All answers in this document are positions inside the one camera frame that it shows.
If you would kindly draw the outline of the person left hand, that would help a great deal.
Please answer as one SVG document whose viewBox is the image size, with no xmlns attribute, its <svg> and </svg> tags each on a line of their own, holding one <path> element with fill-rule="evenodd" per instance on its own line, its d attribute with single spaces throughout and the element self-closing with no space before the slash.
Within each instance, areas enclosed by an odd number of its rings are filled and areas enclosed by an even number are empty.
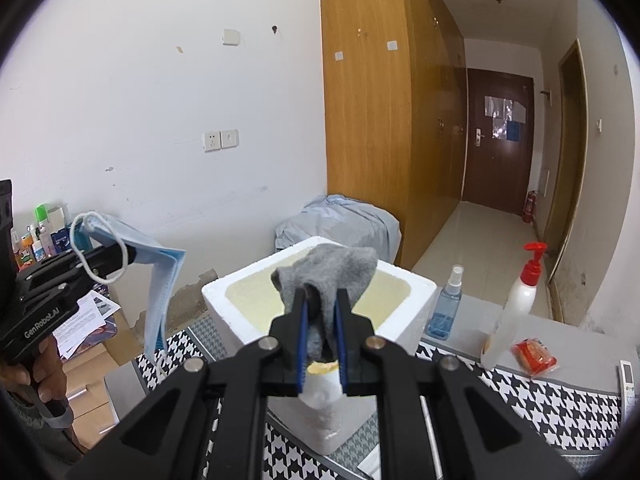
<svg viewBox="0 0 640 480">
<path fill-rule="evenodd" d="M 30 380 L 35 379 L 37 394 L 42 403 L 66 398 L 67 377 L 63 370 L 63 363 L 58 354 L 58 343 L 53 335 L 40 342 L 38 356 L 32 371 L 28 372 L 24 366 L 9 366 L 1 363 L 1 385 L 14 396 L 19 396 L 27 404 L 32 404 L 25 388 Z"/>
</svg>

